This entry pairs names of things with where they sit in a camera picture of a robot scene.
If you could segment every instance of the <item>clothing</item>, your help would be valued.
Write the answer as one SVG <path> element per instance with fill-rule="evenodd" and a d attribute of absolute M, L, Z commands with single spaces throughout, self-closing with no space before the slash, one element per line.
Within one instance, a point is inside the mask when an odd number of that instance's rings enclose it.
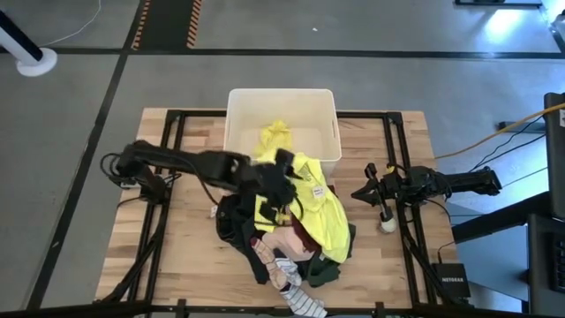
<path fill-rule="evenodd" d="M 294 314 L 315 318 L 328 315 L 323 301 L 311 298 L 298 286 L 289 284 L 289 289 L 280 293 Z"/>
<path fill-rule="evenodd" d="M 302 279 L 298 274 L 298 266 L 288 258 L 275 258 L 274 250 L 270 249 L 260 238 L 252 238 L 251 246 L 260 261 L 267 267 L 273 286 L 286 300 L 294 314 L 306 317 L 325 317 L 321 300 L 313 299 L 300 289 Z"/>
<path fill-rule="evenodd" d="M 347 258 L 351 257 L 353 250 L 353 241 L 357 228 L 353 224 L 349 224 L 351 235 L 350 248 Z M 298 263 L 298 272 L 300 276 L 308 282 L 313 288 L 320 287 L 325 283 L 333 282 L 339 278 L 341 271 L 339 270 L 340 263 L 330 260 L 322 253 L 316 253 L 310 261 L 301 261 Z"/>
<path fill-rule="evenodd" d="M 273 162 L 275 149 L 258 158 L 258 162 Z M 330 259 L 344 262 L 350 246 L 347 217 L 342 203 L 328 186 L 321 170 L 320 160 L 312 159 L 303 153 L 297 153 L 292 163 L 294 172 L 302 179 L 291 178 L 297 188 L 298 203 L 294 200 L 290 211 L 304 226 L 308 234 L 321 246 L 322 252 Z M 257 196 L 255 201 L 255 221 L 270 223 L 260 213 L 260 205 L 266 199 Z M 256 224 L 258 230 L 272 232 L 275 227 Z"/>
<path fill-rule="evenodd" d="M 262 156 L 266 152 L 278 148 L 292 150 L 292 136 L 289 127 L 282 121 L 276 120 L 260 133 L 260 143 L 255 148 L 255 155 Z"/>
<path fill-rule="evenodd" d="M 215 215 L 216 231 L 218 237 L 235 247 L 248 260 L 255 280 L 258 284 L 265 284 L 269 280 L 267 267 L 261 262 L 258 255 L 252 249 L 252 238 L 262 239 L 266 232 L 257 231 L 253 221 L 253 213 L 255 210 L 254 195 L 233 194 L 231 196 L 222 197 L 219 202 Z M 291 230 L 292 227 L 286 226 L 281 229 Z M 355 226 L 349 225 L 350 230 L 350 249 L 355 238 Z M 320 259 L 321 251 L 310 253 L 310 258 L 305 261 L 295 261 L 298 265 L 298 273 L 308 281 L 312 287 L 321 286 L 325 283 L 334 281 L 339 276 L 339 262 L 332 261 L 327 257 Z M 279 257 L 289 257 L 287 254 L 277 255 Z"/>
<path fill-rule="evenodd" d="M 308 252 L 321 251 L 321 246 L 318 244 L 311 236 L 304 226 L 298 221 L 294 214 L 290 214 L 290 222 L 292 225 L 292 230 L 296 233 L 298 238 L 302 241 L 304 249 Z"/>
<path fill-rule="evenodd" d="M 308 261 L 314 255 L 314 252 L 305 250 L 302 240 L 291 226 L 279 226 L 272 233 L 265 232 L 261 239 L 269 248 L 278 248 L 293 261 Z"/>
<path fill-rule="evenodd" d="M 222 241 L 235 247 L 247 258 L 257 284 L 265 284 L 268 281 L 267 269 L 250 243 L 255 232 L 254 204 L 254 195 L 232 194 L 222 197 L 215 214 L 216 232 Z"/>

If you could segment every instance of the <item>white plastic bin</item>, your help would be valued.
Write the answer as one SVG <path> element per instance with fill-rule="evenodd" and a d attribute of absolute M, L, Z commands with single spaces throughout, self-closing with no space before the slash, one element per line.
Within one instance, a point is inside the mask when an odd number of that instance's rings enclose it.
<path fill-rule="evenodd" d="M 327 89 L 239 88 L 230 92 L 224 150 L 255 158 L 260 131 L 280 119 L 290 128 L 292 152 L 318 158 L 329 178 L 342 158 L 334 95 Z"/>

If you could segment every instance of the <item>concrete floor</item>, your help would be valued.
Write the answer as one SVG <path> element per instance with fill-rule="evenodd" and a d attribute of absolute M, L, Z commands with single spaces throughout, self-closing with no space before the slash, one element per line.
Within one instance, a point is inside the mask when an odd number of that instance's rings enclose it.
<path fill-rule="evenodd" d="M 121 48 L 137 2 L 103 0 L 91 26 L 57 45 Z M 562 0 L 546 5 L 550 17 L 565 8 Z M 95 0 L 0 0 L 38 43 L 72 33 L 96 8 Z M 451 0 L 206 0 L 197 48 L 559 52 L 536 10 L 455 7 Z M 0 142 L 10 151 L 0 156 L 0 286 L 10 286 L 0 288 L 0 311 L 26 304 L 117 62 L 112 55 L 59 58 L 53 72 L 25 79 L 11 56 L 0 55 Z M 120 193 L 98 161 L 133 140 L 145 107 L 221 108 L 237 87 L 323 87 L 340 110 L 423 110 L 441 155 L 492 133 L 494 123 L 540 110 L 543 94 L 565 91 L 564 73 L 565 60 L 129 57 L 43 305 L 92 301 Z M 468 170 L 507 137 L 438 164 L 447 173 Z M 517 136 L 502 151 L 532 138 Z M 545 144 L 490 166 L 510 183 L 546 166 Z M 467 193 L 451 202 L 487 213 L 546 187 L 544 171 L 497 197 Z"/>

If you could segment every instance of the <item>white stand base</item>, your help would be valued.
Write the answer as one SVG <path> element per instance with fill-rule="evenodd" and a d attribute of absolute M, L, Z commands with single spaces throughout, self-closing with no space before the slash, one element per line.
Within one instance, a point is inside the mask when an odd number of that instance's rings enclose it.
<path fill-rule="evenodd" d="M 25 65 L 21 61 L 16 62 L 18 72 L 27 77 L 41 76 L 49 72 L 57 64 L 57 53 L 53 49 L 40 49 L 43 52 L 43 58 L 36 65 Z"/>

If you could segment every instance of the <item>label on shirt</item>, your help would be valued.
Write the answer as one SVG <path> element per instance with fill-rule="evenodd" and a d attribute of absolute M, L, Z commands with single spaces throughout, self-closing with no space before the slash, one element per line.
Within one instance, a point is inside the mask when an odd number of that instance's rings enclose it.
<path fill-rule="evenodd" d="M 216 212 L 218 212 L 218 206 L 213 206 L 213 207 L 210 209 L 210 218 L 214 218 Z"/>
<path fill-rule="evenodd" d="M 312 195 L 314 196 L 314 199 L 319 199 L 321 197 L 324 196 L 324 188 L 321 186 L 315 186 L 314 188 L 312 188 Z"/>

